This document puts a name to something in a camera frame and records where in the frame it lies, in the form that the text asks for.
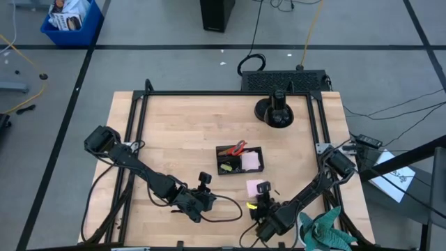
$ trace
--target black floor stripe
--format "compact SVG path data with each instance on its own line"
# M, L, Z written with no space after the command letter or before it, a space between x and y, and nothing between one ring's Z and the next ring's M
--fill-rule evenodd
M407 11L409 12L409 16L413 22L413 25L415 26L415 29L418 32L418 35L420 36L421 41L423 42L423 45L426 47L427 54L429 56L429 59L431 60L433 69L435 70L438 79L440 80L441 85L446 91L446 76L445 72L443 71L440 63L437 60L437 56L433 52L433 50L440 50L440 48L444 48L443 45L441 46L431 46L429 43L429 40L427 39L427 36L420 24L420 21L418 20L417 15L415 14L415 11L413 10L412 4L410 4L409 0L403 0L404 5L407 8Z
M96 50L249 50L251 45L96 45ZM304 45L254 45L255 50L303 50ZM425 50L423 45L309 45L308 50Z
M49 181L51 180L51 176L53 174L54 168L56 166L57 158L60 154L63 140L65 139L65 135L67 133L68 125L70 124L71 116L73 111L75 110L75 105L77 102L77 98L79 97L79 92L82 88L82 84L85 79L85 74L89 68L89 64L91 61L91 56L94 51L94 47L96 42L98 41L98 37L100 34L100 30L102 28L102 24L104 23L105 15L107 14L108 7L110 5L111 0L106 0L104 6L102 8L103 18L98 23L98 27L95 31L95 36L91 41L91 45L89 47L88 52L86 53L84 62L79 72L79 76L77 77L77 81L75 87L72 91L70 102L68 103L67 110L65 115L63 116L61 127L59 128L59 133L57 134L56 141L54 143L53 149L51 151L51 155L49 156L49 160L47 166L45 168L45 172L43 173L42 180L40 182L39 188L37 190L36 197L34 198L33 205L29 212L28 218L26 219L25 226L23 228L22 235L20 236L19 243L17 244L17 250L23 251L26 250L29 239L33 233L33 228L36 223L38 214L40 212L40 208L43 203L43 199L45 198L45 193L47 192Z
M95 50L249 50L251 45L96 45ZM87 50L86 46L16 45L19 50ZM446 50L446 45L433 45ZM254 45L255 50L303 50L304 45ZM308 45L308 50L412 51L425 45Z

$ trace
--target black tray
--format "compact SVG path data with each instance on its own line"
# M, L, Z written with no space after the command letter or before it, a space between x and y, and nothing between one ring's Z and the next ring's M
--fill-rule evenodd
M260 162L260 166L258 169L252 169L252 170L244 170L242 169L242 161L241 158L238 156L218 156L218 153L224 150L227 150L229 148L231 148L233 146L217 146L215 147L215 155L217 156L217 172L218 175L226 175L226 174L246 174L246 173L253 173L253 172L262 172L263 169L265 168L265 165L263 163L263 154L262 154L262 148L261 147L251 147L251 148L244 148L244 151L254 151L256 153L258 153L259 155L259 162ZM223 169L220 168L221 164L226 163L227 161L225 160L225 158L230 158L231 159L231 163L237 163L237 159L238 162L240 163L239 168L237 169L233 169L231 172L229 171L225 171Z

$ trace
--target pink sticky note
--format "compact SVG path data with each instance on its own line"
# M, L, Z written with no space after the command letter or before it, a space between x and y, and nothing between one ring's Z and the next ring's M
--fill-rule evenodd
M244 153L241 155L242 169L253 170L258 169L260 166L259 154L256 152Z
M246 181L246 190L248 191L248 197L252 198L259 195L257 192L257 185L265 182L264 180L249 180Z

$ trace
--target yellow cable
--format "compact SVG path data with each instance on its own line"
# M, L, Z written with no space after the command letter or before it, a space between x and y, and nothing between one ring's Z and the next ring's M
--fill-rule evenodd
M319 18L319 14L321 13L322 6L323 6L323 0L321 0L321 3L318 6L318 10L316 12L316 15L314 16L312 25L309 27L307 40L305 41L304 54L302 55L302 60L300 61L300 65L301 66L304 65L305 56L307 55L307 47L308 47L308 43L309 43L309 38L312 36L313 28L314 28L314 25L315 25L316 21Z
M8 43L10 45L10 47L13 48L20 56L22 56L24 59L26 59L38 73L42 73L41 71L39 71L39 67L31 59L28 59L25 55L23 55L23 53L21 53L14 45L12 45L11 42L8 41L8 39L6 39L1 34L0 34L0 38L3 39L3 41L5 41L6 43ZM25 100L24 102L21 102L20 104L16 105L14 108L9 109L8 111L4 112L4 114L10 114L11 112L14 112L16 109L19 109L22 105L25 105L28 102L30 102L31 100L33 100L34 98L37 98L38 96L40 96L43 93L43 91L45 90L45 87L46 87L46 83L43 83L42 88L36 95L30 97L29 99Z

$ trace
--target gray floor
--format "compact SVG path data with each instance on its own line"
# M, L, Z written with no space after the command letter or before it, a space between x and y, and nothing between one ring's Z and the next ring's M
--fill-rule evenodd
M445 45L446 17L441 0L411 0L421 25L433 45ZM0 3L0 32L12 37L11 8ZM198 0L113 1L98 39L100 45L197 45L250 44L258 3L239 0L226 33L201 28ZM262 9L258 44L303 44L317 5L296 4L292 13L282 13L266 3ZM47 45L40 33L45 13L17 11L17 44ZM326 0L312 36L313 45L421 45L409 14L400 0ZM301 50L259 50L266 55L266 70L292 70ZM37 109L13 115L13 127L0 151L0 241L2 250L15 249L40 178L45 170L65 114L68 100L84 60L83 50L25 50L46 69L50 85L35 102ZM141 89L150 78L157 90L238 90L238 62L245 50L96 50L80 91L75 111L61 148L56 168L34 228L29 248L73 245L77 242L84 203L92 181L95 160L83 150L82 141L92 129L104 124L114 91ZM435 52L446 66L446 52ZM0 55L1 80L27 82L31 91L0 93L0 111L36 93L40 82L31 66L14 52ZM249 61L244 69L256 69ZM344 104L359 113L403 102L441 89L425 51L310 50L307 69L325 69ZM427 107L446 98L440 92L380 116ZM446 108L388 146L409 149L444 134ZM353 133L363 133L385 143L422 118L426 112L388 121L349 118ZM431 160L416 164L431 171ZM419 245L421 226L374 204L368 204L377 243L392 248ZM441 230L434 245L440 247Z

